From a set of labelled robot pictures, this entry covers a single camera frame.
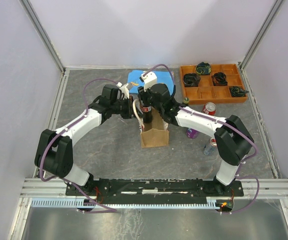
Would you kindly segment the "purple soda can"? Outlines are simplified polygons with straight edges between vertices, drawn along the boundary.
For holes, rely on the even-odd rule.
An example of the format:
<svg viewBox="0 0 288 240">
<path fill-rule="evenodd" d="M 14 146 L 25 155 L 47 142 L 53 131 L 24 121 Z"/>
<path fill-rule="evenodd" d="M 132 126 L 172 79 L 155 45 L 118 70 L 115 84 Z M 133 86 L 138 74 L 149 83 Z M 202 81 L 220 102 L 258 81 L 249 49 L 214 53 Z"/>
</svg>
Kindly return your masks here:
<svg viewBox="0 0 288 240">
<path fill-rule="evenodd" d="M 190 139 L 195 139 L 197 138 L 199 135 L 199 131 L 195 130 L 195 129 L 192 129 L 192 128 L 188 128 L 186 130 L 186 136 Z"/>
</svg>

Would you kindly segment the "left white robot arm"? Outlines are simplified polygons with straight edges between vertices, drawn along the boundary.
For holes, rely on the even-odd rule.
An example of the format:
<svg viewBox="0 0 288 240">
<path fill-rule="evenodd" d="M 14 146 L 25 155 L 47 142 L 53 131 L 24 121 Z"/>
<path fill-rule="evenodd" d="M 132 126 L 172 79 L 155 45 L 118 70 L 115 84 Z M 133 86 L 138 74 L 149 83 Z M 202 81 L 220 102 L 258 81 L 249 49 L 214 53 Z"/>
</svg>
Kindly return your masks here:
<svg viewBox="0 0 288 240">
<path fill-rule="evenodd" d="M 44 181 L 55 177 L 77 184 L 77 190 L 89 195 L 94 190 L 93 175 L 78 167 L 73 160 L 74 145 L 92 129 L 102 125 L 112 115 L 124 119 L 133 116 L 133 98 L 129 94 L 130 83 L 107 84 L 81 115 L 56 130 L 42 131 L 35 165 Z"/>
</svg>

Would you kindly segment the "green glass bottle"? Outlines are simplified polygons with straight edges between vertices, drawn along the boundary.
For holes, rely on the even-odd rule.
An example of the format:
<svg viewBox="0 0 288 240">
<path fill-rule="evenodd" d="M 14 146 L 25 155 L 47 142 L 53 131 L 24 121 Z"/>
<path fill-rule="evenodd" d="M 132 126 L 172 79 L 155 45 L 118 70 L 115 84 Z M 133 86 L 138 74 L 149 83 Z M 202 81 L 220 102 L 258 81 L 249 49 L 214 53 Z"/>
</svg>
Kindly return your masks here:
<svg viewBox="0 0 288 240">
<path fill-rule="evenodd" d="M 182 102 L 183 102 L 183 104 L 188 105 L 189 104 L 189 98 L 185 97 Z"/>
</svg>

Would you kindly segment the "glass cola bottle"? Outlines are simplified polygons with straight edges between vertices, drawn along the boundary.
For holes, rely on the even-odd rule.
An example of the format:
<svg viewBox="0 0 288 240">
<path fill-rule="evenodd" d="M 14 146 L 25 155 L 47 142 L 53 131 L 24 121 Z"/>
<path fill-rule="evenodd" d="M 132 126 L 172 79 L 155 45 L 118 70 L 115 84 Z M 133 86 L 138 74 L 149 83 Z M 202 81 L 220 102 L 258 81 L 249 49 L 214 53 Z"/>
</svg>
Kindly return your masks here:
<svg viewBox="0 0 288 240">
<path fill-rule="evenodd" d="M 143 113 L 143 122 L 149 124 L 153 121 L 152 106 L 145 100 L 140 100 L 140 110 Z"/>
</svg>

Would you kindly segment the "red cola can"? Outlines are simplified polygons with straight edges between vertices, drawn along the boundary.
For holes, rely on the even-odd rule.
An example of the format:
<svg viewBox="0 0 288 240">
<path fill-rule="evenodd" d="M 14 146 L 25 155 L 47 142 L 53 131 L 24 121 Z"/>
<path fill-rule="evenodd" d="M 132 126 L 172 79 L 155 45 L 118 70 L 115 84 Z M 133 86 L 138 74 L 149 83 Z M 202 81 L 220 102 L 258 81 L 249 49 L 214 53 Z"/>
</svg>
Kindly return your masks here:
<svg viewBox="0 0 288 240">
<path fill-rule="evenodd" d="M 216 105 L 212 102 L 207 102 L 202 109 L 202 113 L 214 116 L 216 113 Z"/>
</svg>

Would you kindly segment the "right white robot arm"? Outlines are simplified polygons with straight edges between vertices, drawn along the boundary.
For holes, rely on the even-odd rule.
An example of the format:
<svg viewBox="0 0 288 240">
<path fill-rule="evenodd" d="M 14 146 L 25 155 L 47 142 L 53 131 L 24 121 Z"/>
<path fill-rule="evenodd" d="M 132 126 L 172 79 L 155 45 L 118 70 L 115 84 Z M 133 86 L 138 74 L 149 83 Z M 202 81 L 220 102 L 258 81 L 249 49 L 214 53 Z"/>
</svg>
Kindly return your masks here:
<svg viewBox="0 0 288 240">
<path fill-rule="evenodd" d="M 215 139 L 221 164 L 213 189 L 220 196 L 230 192 L 241 163 L 254 156 L 248 154 L 251 148 L 258 151 L 241 119 L 235 115 L 224 118 L 195 111 L 177 102 L 163 83 L 138 87 L 138 99 L 145 107 L 156 110 L 167 124 L 191 128 Z"/>
</svg>

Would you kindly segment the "watermelon print canvas bag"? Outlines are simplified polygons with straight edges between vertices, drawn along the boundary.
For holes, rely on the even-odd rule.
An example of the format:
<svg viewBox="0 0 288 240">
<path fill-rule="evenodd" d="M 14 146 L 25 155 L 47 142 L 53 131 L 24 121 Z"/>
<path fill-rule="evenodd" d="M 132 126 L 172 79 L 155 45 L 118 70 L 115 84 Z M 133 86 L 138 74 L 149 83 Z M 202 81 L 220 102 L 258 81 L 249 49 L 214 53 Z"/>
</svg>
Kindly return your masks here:
<svg viewBox="0 0 288 240">
<path fill-rule="evenodd" d="M 139 100 L 134 100 L 132 108 L 139 123 L 141 148 L 167 146 L 169 144 L 168 123 L 162 119 L 158 111 L 154 108 L 152 108 L 151 112 L 152 122 L 144 123 L 143 118 L 139 116 L 140 111 L 137 110 L 139 106 Z"/>
</svg>

